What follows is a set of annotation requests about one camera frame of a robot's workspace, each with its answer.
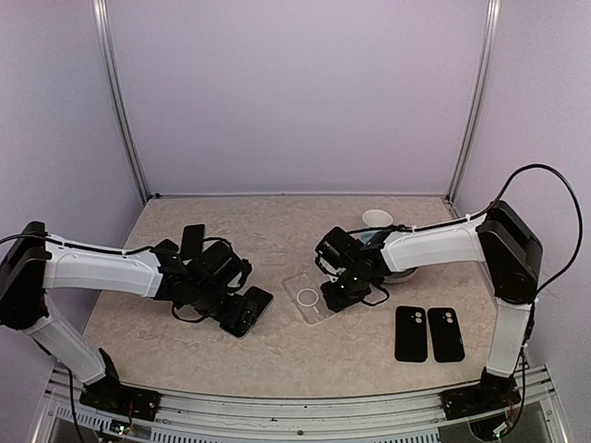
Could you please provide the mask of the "black smartphone white edge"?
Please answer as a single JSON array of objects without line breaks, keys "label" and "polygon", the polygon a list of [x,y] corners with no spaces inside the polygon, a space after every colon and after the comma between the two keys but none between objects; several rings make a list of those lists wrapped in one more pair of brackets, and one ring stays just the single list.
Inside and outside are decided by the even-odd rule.
[{"label": "black smartphone white edge", "polygon": [[222,330],[237,339],[243,339],[267,310],[273,295],[252,286],[244,294],[228,297],[219,319]]}]

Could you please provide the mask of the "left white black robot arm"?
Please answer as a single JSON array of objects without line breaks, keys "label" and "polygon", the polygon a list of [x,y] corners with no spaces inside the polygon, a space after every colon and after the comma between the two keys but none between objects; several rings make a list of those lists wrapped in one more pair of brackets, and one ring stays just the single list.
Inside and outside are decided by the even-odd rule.
[{"label": "left white black robot arm", "polygon": [[56,288],[131,293],[188,306],[197,321],[217,321],[244,337],[273,297],[245,286],[252,271],[229,241],[208,237],[202,224],[185,227],[181,243],[165,239],[134,250],[86,245],[47,233],[39,221],[9,236],[1,261],[1,323],[31,336],[112,411],[123,409],[129,391],[109,355],[94,350],[45,298]]}]

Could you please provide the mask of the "clear transparent phone case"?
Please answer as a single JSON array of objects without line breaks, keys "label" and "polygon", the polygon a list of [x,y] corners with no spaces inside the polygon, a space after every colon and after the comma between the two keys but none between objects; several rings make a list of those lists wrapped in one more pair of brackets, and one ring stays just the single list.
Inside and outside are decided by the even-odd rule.
[{"label": "clear transparent phone case", "polygon": [[322,291],[306,272],[283,279],[282,286],[299,311],[304,322],[316,325],[331,317],[333,312],[326,306]]}]

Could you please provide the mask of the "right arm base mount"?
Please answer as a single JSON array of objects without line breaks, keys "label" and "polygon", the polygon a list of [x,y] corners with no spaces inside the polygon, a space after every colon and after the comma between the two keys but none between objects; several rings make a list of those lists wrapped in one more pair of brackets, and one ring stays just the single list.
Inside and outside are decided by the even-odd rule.
[{"label": "right arm base mount", "polygon": [[444,390],[440,398],[447,420],[488,413],[521,401],[513,378],[482,379],[475,385]]}]

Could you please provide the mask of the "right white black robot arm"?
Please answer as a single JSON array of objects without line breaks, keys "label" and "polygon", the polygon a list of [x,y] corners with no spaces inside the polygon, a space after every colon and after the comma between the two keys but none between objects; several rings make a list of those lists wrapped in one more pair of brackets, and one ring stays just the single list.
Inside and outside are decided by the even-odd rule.
[{"label": "right white black robot arm", "polygon": [[367,242],[334,227],[315,253],[317,267],[330,278],[320,290],[332,312],[364,302],[395,274],[456,262],[485,264],[497,312],[488,376],[474,386],[472,400],[490,410],[507,396],[505,378],[513,376],[526,342],[543,255],[540,240],[507,202],[499,200],[481,215],[421,228],[380,227]]}]

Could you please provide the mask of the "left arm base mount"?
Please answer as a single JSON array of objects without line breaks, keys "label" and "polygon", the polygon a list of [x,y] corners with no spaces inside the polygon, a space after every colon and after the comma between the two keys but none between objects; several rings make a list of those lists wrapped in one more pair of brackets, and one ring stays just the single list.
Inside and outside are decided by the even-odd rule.
[{"label": "left arm base mount", "polygon": [[84,387],[79,402],[99,411],[153,422],[161,399],[158,391],[122,384],[118,375],[106,372],[103,378]]}]

